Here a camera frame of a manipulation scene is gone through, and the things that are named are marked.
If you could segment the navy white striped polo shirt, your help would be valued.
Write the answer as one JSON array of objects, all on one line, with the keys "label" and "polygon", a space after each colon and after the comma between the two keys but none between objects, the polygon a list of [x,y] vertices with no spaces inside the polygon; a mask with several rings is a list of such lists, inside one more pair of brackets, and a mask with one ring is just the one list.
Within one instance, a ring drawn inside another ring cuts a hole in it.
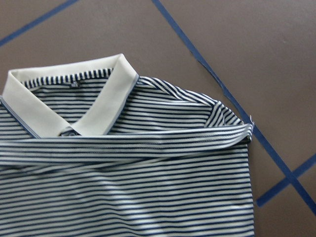
[{"label": "navy white striped polo shirt", "polygon": [[10,70],[3,237],[252,237],[253,125],[122,54]]}]

